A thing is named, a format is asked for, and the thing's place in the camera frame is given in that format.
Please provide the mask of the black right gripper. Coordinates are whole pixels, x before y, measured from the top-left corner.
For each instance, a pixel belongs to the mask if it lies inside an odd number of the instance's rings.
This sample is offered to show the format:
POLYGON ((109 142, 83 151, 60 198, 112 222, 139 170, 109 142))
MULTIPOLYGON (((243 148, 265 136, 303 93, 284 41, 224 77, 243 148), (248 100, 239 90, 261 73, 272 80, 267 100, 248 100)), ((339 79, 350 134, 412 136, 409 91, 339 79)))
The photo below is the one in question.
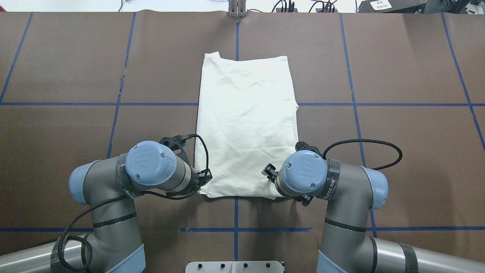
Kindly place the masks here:
POLYGON ((269 163, 261 173, 280 195, 303 206, 308 206, 313 198, 324 199, 324 159, 316 146, 304 141, 296 143, 296 152, 284 161, 279 171, 269 163))

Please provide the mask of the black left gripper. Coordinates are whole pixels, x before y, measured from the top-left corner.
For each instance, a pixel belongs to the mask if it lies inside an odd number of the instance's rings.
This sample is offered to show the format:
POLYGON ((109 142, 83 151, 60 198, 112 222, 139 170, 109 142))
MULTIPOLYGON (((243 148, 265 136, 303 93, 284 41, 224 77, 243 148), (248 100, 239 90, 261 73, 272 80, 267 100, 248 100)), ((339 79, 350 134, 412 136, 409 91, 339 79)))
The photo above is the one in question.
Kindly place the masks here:
POLYGON ((180 182, 176 187, 165 190, 165 195, 163 196, 165 199, 187 199, 188 197, 191 197, 197 193, 203 185, 206 185, 206 183, 212 179, 213 176, 208 168, 208 149, 201 136, 175 135, 171 138, 162 138, 159 143, 167 146, 172 152, 180 151, 178 154, 176 154, 177 158, 181 160, 181 163, 177 164, 177 166, 183 167, 183 178, 180 179, 180 182), (205 169, 201 171, 196 171, 192 166, 189 165, 189 160, 184 150, 187 140, 192 138, 198 138, 205 150, 206 166, 205 169))

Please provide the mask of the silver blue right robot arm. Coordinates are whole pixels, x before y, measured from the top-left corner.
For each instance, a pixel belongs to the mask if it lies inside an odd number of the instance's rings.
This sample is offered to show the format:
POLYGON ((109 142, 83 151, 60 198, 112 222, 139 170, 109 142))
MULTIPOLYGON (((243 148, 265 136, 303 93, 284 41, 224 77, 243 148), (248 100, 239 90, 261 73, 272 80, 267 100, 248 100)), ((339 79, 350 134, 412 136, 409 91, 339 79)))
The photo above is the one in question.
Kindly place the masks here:
POLYGON ((308 206, 312 199, 327 202, 318 273, 483 273, 482 262, 369 237, 370 211, 388 196, 388 181, 380 168, 341 163, 299 141, 296 152, 280 170, 262 170, 283 197, 308 206))

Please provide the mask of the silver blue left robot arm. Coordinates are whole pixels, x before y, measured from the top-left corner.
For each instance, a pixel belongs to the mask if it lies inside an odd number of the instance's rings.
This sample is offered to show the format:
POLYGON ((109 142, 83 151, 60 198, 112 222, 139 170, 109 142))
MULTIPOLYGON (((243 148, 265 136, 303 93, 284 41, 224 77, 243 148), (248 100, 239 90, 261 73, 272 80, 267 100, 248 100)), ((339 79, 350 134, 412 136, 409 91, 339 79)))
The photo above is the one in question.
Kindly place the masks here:
POLYGON ((184 146, 198 134, 143 141, 127 153, 76 168, 69 178, 73 199, 88 209, 54 241, 1 256, 2 273, 141 273, 146 267, 135 198, 184 200, 211 180, 195 170, 184 146))

